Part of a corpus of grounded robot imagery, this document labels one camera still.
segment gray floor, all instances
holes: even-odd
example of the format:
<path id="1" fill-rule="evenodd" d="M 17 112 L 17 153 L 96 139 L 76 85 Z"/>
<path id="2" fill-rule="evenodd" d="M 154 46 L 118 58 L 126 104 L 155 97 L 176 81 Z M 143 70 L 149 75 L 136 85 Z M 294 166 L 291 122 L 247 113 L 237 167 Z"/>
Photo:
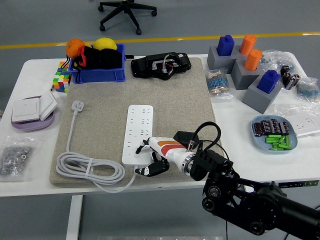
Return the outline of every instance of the gray floor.
<path id="1" fill-rule="evenodd" d="M 170 51 L 207 54 L 210 45 L 217 45 L 218 40 L 146 42 L 144 39 L 320 31 L 318 0 L 136 2 L 156 6 L 158 10 L 156 17 L 149 11 L 134 11 L 142 30 L 140 36 L 124 14 L 106 23 L 106 31 L 100 32 L 99 22 L 110 10 L 105 8 L 105 12 L 99 12 L 97 0 L 0 0 L 0 110 L 6 108 L 24 62 L 65 57 L 64 46 L 21 48 L 21 44 L 65 43 L 72 38 L 93 42 L 109 37 L 140 39 L 141 42 L 125 44 L 125 53 L 137 56 Z M 235 42 L 241 44 L 242 39 L 237 38 Z M 260 37 L 255 47 L 262 51 L 291 52 L 309 77 L 319 78 L 319 45 L 319 35 L 305 35 Z M 318 187 L 287 192 L 289 197 L 308 206 L 320 204 Z M 201 189 L 88 195 L 83 200 L 79 239 L 98 239 L 98 236 L 225 237 L 224 221 L 202 210 L 201 198 Z M 0 199 L 0 238 L 65 239 L 70 199 L 70 196 Z M 238 240 L 283 239 L 285 236 L 274 230 L 257 237 L 231 224 L 228 235 L 229 239 Z"/>

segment gray felt mat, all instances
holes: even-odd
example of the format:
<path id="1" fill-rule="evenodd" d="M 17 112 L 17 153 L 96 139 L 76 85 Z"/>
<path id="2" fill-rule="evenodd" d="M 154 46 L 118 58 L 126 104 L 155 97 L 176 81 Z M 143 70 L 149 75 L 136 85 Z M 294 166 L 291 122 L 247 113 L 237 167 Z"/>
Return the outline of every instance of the gray felt mat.
<path id="1" fill-rule="evenodd" d="M 68 178 L 56 172 L 57 158 L 66 151 L 75 100 L 84 103 L 84 109 L 75 118 L 70 151 L 90 158 L 122 162 L 128 107 L 153 106 L 153 136 L 173 138 L 177 131 L 194 132 L 206 121 L 215 121 L 209 98 L 205 74 L 199 58 L 190 58 L 192 68 L 175 74 L 167 81 L 158 78 L 142 79 L 132 76 L 130 61 L 125 62 L 125 82 L 70 83 L 65 110 L 55 145 L 50 169 L 50 182 L 60 188 L 91 187 L 85 179 Z M 214 140 L 217 131 L 208 126 L 200 131 L 199 138 Z M 212 148 L 223 152 L 217 146 Z M 110 175 L 111 169 L 94 170 L 99 175 Z M 124 179 L 115 187 L 125 186 L 133 175 L 126 168 Z M 171 164 L 169 171 L 155 177 L 138 175 L 134 185 L 193 181 Z"/>

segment blue block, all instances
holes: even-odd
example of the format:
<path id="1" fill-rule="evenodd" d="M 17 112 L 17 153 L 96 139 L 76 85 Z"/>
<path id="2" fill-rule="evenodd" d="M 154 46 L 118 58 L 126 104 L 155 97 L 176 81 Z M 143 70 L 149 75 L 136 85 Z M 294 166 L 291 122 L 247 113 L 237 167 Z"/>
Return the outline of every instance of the blue block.
<path id="1" fill-rule="evenodd" d="M 55 89 L 57 92 L 59 93 L 65 93 L 65 90 L 64 89 Z"/>
<path id="2" fill-rule="evenodd" d="M 280 78 L 280 75 L 277 74 L 277 71 L 268 70 L 262 76 L 257 88 L 269 94 L 275 88 L 279 78 Z"/>
<path id="3" fill-rule="evenodd" d="M 221 36 L 216 51 L 219 56 L 230 56 L 234 46 L 235 41 L 231 35 Z"/>

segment power plug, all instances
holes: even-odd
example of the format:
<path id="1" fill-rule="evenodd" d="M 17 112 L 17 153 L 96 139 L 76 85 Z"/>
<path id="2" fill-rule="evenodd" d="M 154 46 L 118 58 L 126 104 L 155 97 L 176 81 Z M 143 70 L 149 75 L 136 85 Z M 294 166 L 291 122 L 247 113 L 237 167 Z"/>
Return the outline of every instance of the power plug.
<path id="1" fill-rule="evenodd" d="M 75 100 L 72 103 L 71 109 L 74 111 L 74 114 L 77 115 L 78 113 L 81 113 L 82 110 L 84 109 L 84 103 L 79 100 Z"/>

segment orange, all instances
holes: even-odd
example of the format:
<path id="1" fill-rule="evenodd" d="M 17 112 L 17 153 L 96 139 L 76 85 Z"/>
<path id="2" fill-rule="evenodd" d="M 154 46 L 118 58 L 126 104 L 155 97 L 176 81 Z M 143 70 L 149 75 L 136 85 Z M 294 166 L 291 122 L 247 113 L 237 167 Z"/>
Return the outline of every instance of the orange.
<path id="1" fill-rule="evenodd" d="M 65 52 L 71 59 L 78 57 L 78 49 L 86 45 L 84 41 L 79 38 L 73 38 L 65 46 Z"/>

